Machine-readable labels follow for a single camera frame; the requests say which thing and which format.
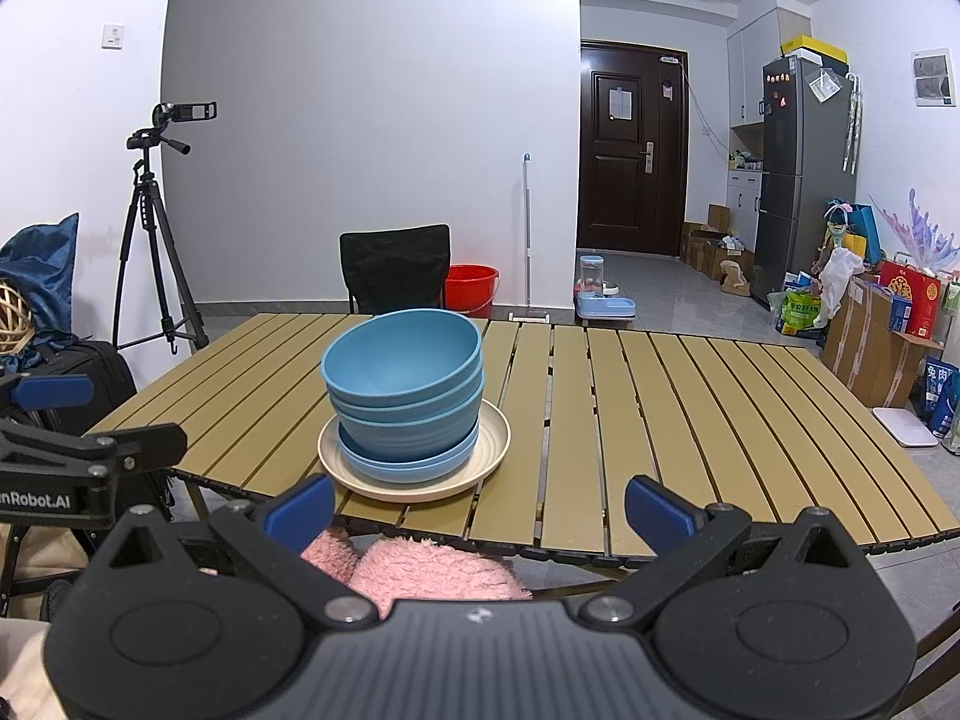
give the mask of screw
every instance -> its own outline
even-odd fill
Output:
[[[327,601],[323,613],[337,622],[363,622],[373,614],[373,604],[359,595],[342,595]]]
[[[622,622],[634,613],[634,605],[616,595],[600,595],[590,601],[584,611],[597,622]]]

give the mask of white cabinet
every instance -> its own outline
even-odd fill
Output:
[[[727,41],[727,61],[730,70],[730,126],[747,124],[747,98],[743,85],[743,33],[738,32]]]
[[[781,18],[791,15],[795,18]],[[781,22],[788,32],[803,28],[797,25],[802,16],[776,9],[741,29],[727,41],[727,64],[730,70],[730,126],[759,124],[763,121],[760,103],[763,100],[763,68],[781,56],[781,43],[796,37],[781,35]]]
[[[763,100],[763,68],[781,56],[781,38],[776,10],[770,11],[749,25],[743,36],[743,89],[746,124],[763,121],[760,103]]]
[[[727,207],[730,209],[730,231],[750,251],[757,245],[757,220],[760,219],[760,173],[732,170],[728,177]]]

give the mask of wall outlet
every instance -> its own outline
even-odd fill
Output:
[[[104,39],[101,46],[105,49],[121,49],[123,47],[124,26],[121,23],[105,23]]]

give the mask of wooden slatted table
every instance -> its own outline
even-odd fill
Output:
[[[260,314],[144,389],[95,430],[174,421],[176,473],[230,496],[272,496],[320,469],[333,410],[323,351],[363,317]],[[755,520],[832,509],[865,549],[952,538],[960,523],[872,414],[805,349],[717,338],[479,320],[484,396],[512,428],[476,490],[402,506],[338,490],[355,533],[430,535],[464,549],[600,567],[650,548],[623,490],[646,473]]]

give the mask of gray refrigerator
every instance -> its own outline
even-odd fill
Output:
[[[824,240],[831,197],[853,203],[843,170],[851,82],[821,103],[808,85],[820,67],[795,56],[763,68],[763,178],[752,295],[767,302],[786,272],[809,271]]]

